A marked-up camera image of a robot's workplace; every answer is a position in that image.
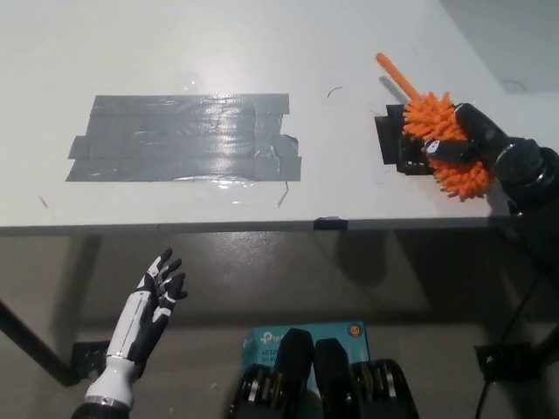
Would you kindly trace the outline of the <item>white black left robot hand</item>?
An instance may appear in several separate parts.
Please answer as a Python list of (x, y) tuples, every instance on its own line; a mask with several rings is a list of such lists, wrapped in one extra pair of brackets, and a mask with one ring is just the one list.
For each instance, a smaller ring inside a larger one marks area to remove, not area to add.
[(185, 299), (185, 274), (178, 269), (180, 258), (173, 260), (168, 248), (157, 256), (130, 293), (121, 311), (107, 350), (107, 358), (129, 361), (137, 380), (169, 323), (176, 303)]

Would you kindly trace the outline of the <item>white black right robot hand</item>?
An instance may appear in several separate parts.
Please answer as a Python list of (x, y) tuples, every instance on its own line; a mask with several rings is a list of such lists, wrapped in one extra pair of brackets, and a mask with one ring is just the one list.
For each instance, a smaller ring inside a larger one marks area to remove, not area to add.
[(505, 134), (469, 103), (459, 104), (453, 115), (466, 139), (431, 139), (425, 147), (427, 157), (448, 163), (481, 161), (497, 179), (511, 183), (531, 182), (542, 171), (540, 147), (534, 140)]

